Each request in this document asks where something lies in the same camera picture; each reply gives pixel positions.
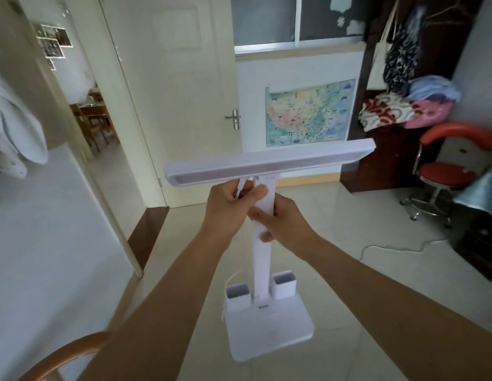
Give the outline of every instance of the door handle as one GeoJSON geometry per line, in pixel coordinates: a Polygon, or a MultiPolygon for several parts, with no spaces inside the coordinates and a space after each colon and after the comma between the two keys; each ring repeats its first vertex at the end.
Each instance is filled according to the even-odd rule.
{"type": "Polygon", "coordinates": [[[234,120],[234,129],[239,131],[239,111],[237,108],[232,110],[232,116],[225,116],[225,119],[233,119],[234,120]]]}

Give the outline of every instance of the map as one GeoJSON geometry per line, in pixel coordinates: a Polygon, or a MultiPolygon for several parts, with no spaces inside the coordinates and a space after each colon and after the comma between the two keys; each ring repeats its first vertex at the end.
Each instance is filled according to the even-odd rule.
{"type": "Polygon", "coordinates": [[[270,93],[265,89],[268,147],[345,140],[355,79],[270,93]]]}

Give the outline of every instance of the lamp base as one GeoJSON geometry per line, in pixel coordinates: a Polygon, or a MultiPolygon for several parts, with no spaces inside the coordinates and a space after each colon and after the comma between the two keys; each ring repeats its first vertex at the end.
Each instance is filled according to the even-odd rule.
{"type": "Polygon", "coordinates": [[[277,300],[255,298],[249,308],[232,313],[225,308],[225,323],[237,362],[309,340],[315,331],[298,293],[277,300]]]}

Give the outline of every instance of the white door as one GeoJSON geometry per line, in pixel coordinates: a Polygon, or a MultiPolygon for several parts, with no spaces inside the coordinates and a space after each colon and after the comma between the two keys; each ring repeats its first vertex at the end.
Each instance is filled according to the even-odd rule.
{"type": "Polygon", "coordinates": [[[167,205],[210,185],[172,187],[176,160],[241,152],[230,0],[100,0],[167,205]]]}

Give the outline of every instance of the window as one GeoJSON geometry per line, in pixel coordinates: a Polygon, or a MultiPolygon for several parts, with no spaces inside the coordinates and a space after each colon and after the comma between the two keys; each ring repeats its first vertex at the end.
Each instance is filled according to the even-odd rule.
{"type": "Polygon", "coordinates": [[[353,44],[370,0],[231,0],[236,53],[353,44]]]}

